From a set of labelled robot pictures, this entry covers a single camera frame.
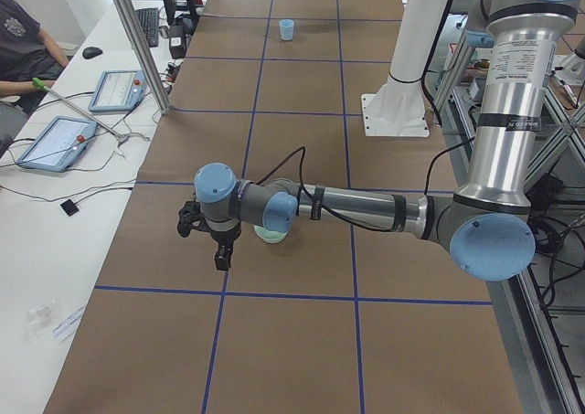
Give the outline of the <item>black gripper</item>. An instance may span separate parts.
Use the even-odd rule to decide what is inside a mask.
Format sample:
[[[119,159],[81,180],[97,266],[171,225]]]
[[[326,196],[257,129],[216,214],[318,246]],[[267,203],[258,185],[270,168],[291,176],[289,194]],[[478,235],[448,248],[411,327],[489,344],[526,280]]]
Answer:
[[[211,231],[211,238],[218,244],[218,250],[214,256],[215,266],[218,271],[230,270],[234,242],[239,238],[240,234],[240,229],[231,229],[228,231]]]

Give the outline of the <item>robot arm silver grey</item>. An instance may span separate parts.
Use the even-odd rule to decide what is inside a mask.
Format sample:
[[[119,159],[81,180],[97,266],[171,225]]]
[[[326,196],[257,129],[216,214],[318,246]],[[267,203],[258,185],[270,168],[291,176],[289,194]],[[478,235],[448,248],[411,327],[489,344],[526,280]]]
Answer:
[[[536,242],[527,223],[527,169],[541,128],[558,40],[576,22],[580,0],[470,0],[466,31],[493,40],[472,138],[459,143],[466,178],[450,196],[307,185],[267,174],[253,182],[225,164],[201,167],[195,193],[179,211],[178,233],[217,242],[216,267],[231,265],[243,224],[287,233],[293,221],[336,218],[381,233],[407,232],[443,247],[467,274],[504,281],[526,269]]]

